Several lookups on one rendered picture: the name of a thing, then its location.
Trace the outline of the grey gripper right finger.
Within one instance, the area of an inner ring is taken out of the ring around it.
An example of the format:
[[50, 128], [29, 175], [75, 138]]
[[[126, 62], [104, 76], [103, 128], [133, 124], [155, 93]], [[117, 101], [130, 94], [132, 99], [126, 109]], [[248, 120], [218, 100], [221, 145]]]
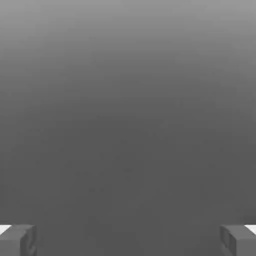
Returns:
[[223, 256], [256, 256], [256, 224], [221, 225]]

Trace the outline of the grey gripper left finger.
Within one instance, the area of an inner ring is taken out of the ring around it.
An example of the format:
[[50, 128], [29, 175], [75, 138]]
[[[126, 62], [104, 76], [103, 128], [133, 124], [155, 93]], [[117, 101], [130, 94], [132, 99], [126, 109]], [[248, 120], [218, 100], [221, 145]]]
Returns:
[[38, 256], [37, 226], [0, 225], [0, 256]]

